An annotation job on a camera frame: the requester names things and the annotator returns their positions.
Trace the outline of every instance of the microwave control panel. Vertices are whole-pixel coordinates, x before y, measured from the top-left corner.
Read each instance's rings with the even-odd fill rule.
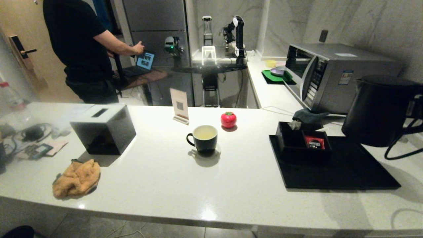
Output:
[[[327,61],[319,59],[316,64],[313,74],[311,75],[311,82],[308,87],[307,97],[304,102],[311,107],[314,101],[314,97],[319,89],[321,79],[323,78],[324,70],[326,69]]]

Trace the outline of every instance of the man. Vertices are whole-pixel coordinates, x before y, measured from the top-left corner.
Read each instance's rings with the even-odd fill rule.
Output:
[[[66,85],[85,103],[119,102],[108,52],[139,55],[144,46],[119,41],[82,0],[44,0],[44,20],[57,57],[66,65]]]

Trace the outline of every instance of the laptop screen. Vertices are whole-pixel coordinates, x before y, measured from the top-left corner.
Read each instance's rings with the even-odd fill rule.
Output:
[[[153,65],[154,54],[151,52],[145,52],[142,55],[138,56],[137,66],[142,67],[147,70],[151,70]]]

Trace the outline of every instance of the laptop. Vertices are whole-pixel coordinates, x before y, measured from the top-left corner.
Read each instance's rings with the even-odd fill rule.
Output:
[[[123,69],[126,77],[134,77],[151,72],[153,65],[154,53],[145,51],[137,58],[137,65]]]

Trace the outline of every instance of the electric kettle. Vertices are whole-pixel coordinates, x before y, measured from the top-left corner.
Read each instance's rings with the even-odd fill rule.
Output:
[[[363,76],[356,82],[357,93],[342,126],[347,137],[387,147],[402,135],[423,132],[423,124],[403,127],[407,117],[422,114],[423,84],[386,75]]]

